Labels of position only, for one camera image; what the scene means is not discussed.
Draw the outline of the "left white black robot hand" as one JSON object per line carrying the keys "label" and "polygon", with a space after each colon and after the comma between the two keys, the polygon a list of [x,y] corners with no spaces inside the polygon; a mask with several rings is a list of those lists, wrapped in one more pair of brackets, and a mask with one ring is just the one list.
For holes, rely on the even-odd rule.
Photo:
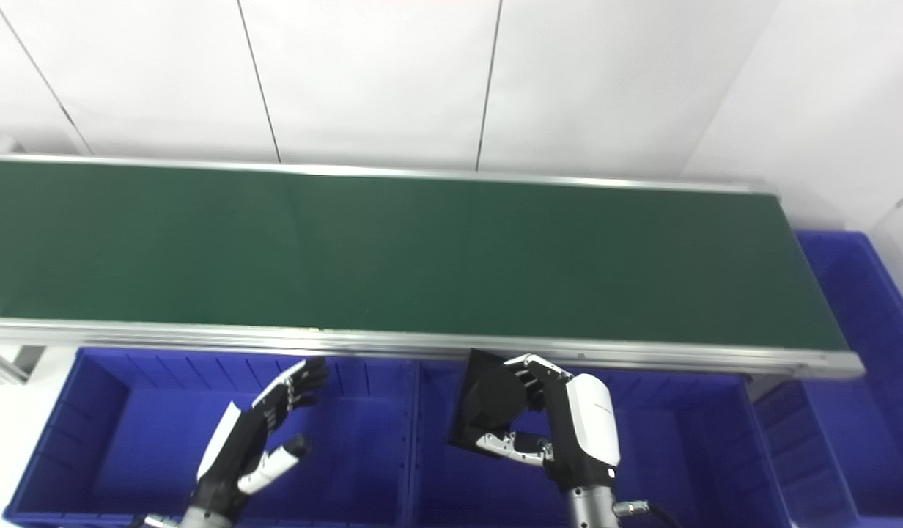
{"label": "left white black robot hand", "polygon": [[253,495],[298,465],[311,450],[304,435],[273,449],[268,439],[291,411],[317,403],[315,391],[327,380],[325,359],[311,357],[281,371],[249,406],[228,404],[204,449],[180,527],[236,526]]}

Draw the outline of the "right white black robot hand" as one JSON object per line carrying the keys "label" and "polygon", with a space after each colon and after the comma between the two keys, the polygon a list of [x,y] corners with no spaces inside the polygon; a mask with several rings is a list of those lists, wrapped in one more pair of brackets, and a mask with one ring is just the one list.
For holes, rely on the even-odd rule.
{"label": "right white black robot hand", "polygon": [[560,491],[612,489],[620,462],[609,388],[536,354],[484,362],[462,394],[464,445],[492,458],[542,468]]}

